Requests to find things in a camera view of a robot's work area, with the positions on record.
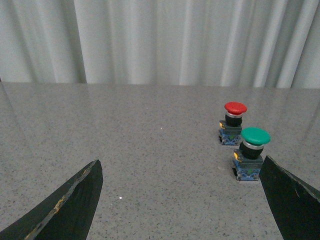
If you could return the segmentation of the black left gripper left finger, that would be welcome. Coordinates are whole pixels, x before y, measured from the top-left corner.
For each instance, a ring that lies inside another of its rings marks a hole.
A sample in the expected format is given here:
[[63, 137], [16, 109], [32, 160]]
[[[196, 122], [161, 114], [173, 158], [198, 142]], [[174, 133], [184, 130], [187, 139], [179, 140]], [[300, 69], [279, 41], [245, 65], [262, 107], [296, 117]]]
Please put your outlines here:
[[86, 165], [0, 233], [2, 240], [85, 240], [103, 186], [99, 160]]

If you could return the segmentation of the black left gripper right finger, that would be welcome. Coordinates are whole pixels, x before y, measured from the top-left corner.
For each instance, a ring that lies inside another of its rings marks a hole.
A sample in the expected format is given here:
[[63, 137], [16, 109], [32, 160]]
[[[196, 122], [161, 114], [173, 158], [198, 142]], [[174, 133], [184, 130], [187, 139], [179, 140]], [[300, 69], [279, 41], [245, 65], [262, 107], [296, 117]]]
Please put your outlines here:
[[259, 178], [284, 240], [320, 238], [320, 191], [281, 167], [270, 156]]

